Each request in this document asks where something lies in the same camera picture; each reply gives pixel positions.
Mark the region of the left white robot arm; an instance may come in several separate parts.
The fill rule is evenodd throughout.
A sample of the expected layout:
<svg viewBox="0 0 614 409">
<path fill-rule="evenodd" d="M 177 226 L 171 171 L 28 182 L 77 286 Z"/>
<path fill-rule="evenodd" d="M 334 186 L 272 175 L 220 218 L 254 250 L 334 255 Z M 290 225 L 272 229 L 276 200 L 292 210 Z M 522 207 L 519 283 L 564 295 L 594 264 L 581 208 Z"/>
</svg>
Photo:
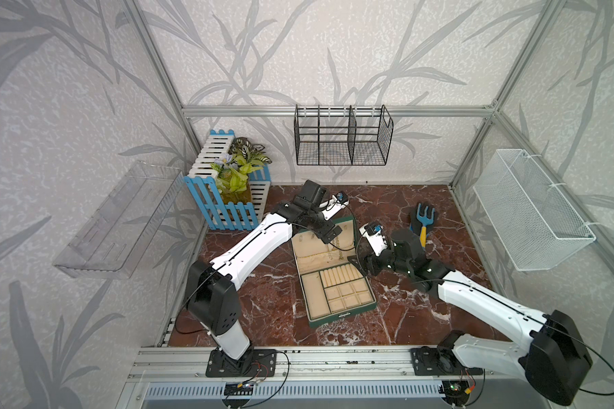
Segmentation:
<svg viewBox="0 0 614 409">
<path fill-rule="evenodd" d="M 227 359 L 240 361 L 252 351 L 239 322 L 242 306 L 238 291 L 249 275 L 300 229 L 330 244 L 342 233 L 332 217 L 348 204 L 346 193 L 331 195 L 324 186 L 308 180 L 292 200 L 277 204 L 230 250 L 209 262 L 197 260 L 191 265 L 184 307 Z"/>
</svg>

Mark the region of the green jewelry box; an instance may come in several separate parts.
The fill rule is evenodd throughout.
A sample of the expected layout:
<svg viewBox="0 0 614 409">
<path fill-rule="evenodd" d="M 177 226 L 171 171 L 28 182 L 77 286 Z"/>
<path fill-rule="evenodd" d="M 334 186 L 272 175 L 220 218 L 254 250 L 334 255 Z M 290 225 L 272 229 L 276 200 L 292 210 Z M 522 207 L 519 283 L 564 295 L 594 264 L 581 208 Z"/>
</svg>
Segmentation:
<svg viewBox="0 0 614 409">
<path fill-rule="evenodd" d="M 342 232 L 329 244 L 324 244 L 308 230 L 291 238 L 311 328 L 361 315 L 377 307 L 368 279 L 350 261 L 359 236 L 355 220 L 347 216 L 334 222 Z"/>
</svg>

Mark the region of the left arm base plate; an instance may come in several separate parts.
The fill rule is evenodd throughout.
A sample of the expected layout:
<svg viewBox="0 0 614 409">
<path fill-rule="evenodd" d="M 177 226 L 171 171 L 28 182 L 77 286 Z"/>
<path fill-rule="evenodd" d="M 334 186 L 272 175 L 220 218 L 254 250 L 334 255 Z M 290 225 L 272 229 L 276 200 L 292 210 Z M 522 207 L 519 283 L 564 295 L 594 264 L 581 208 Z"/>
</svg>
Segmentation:
<svg viewBox="0 0 614 409">
<path fill-rule="evenodd" d="M 214 349 L 206 367 L 207 378 L 271 378 L 275 376 L 276 349 L 248 349 L 239 359 Z"/>
</svg>

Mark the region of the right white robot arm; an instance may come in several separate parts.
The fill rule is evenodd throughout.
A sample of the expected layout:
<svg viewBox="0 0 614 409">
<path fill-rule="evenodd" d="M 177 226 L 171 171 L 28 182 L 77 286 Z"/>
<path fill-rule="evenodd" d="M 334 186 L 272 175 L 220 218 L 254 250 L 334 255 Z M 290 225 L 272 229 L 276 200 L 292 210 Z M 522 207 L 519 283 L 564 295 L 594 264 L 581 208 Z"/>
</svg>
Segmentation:
<svg viewBox="0 0 614 409">
<path fill-rule="evenodd" d="M 418 291 L 466 311 L 505 336 L 496 341 L 453 331 L 439 345 L 445 354 L 465 367 L 519 378 L 557 405 L 572 404 L 593 366 L 573 318 L 559 310 L 545 314 L 527 308 L 431 260 L 407 228 L 386 237 L 378 223 L 368 223 L 359 229 L 359 240 L 370 247 L 368 253 L 356 254 L 367 276 L 384 269 L 403 274 Z"/>
</svg>

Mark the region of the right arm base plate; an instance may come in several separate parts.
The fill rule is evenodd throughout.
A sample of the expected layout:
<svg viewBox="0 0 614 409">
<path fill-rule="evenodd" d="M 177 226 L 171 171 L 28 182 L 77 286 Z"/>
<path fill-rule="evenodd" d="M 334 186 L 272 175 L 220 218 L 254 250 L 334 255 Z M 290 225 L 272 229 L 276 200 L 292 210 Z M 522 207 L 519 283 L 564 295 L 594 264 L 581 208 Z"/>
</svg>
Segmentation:
<svg viewBox="0 0 614 409">
<path fill-rule="evenodd" d="M 416 376 L 480 376 L 483 369 L 462 366 L 448 350 L 422 346 L 409 351 L 414 375 Z"/>
</svg>

